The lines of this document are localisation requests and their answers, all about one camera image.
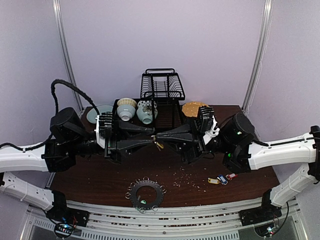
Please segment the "grey perforated keyring disc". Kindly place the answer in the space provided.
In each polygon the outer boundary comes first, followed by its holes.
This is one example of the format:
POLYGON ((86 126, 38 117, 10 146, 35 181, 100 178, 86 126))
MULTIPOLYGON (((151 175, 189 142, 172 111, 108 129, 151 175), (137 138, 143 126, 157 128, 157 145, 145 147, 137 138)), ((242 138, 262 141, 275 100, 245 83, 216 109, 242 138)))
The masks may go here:
POLYGON ((141 214, 146 212, 158 212, 165 198, 167 189, 156 180, 151 180, 145 176, 137 178, 127 187, 124 197, 130 201, 132 207, 141 214), (146 200, 147 204, 142 204, 141 200, 146 200))

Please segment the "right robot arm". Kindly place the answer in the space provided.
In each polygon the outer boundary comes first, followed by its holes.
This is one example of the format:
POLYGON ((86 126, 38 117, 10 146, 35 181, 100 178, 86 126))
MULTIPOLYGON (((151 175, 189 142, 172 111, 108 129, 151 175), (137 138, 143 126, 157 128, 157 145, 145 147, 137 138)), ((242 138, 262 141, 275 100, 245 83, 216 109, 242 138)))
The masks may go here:
POLYGON ((311 126, 300 136, 263 142, 255 138, 255 127, 238 112, 218 126, 213 115, 192 117, 177 128, 157 133, 155 142, 167 144, 192 163, 205 154, 222 153, 223 165, 234 174, 269 166, 300 163, 283 183, 267 190, 259 207, 239 212, 243 226, 270 221, 282 215, 282 206, 311 184, 320 182, 320 128, 311 126))

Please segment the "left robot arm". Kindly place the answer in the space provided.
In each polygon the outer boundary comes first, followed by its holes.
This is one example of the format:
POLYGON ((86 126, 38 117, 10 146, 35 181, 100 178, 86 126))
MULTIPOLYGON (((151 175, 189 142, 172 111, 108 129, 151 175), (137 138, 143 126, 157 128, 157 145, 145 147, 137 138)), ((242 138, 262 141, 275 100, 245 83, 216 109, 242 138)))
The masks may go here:
POLYGON ((41 208, 48 219, 85 227, 89 213, 67 206, 64 193, 47 190, 18 179, 12 172, 58 173, 76 165, 76 157, 103 155, 120 164, 122 153, 132 153, 152 143, 137 139, 154 133, 153 128, 116 120, 112 112, 98 116, 95 131, 88 132, 72 107, 58 111, 50 120, 50 136, 42 143, 16 146, 0 145, 0 190, 41 208))

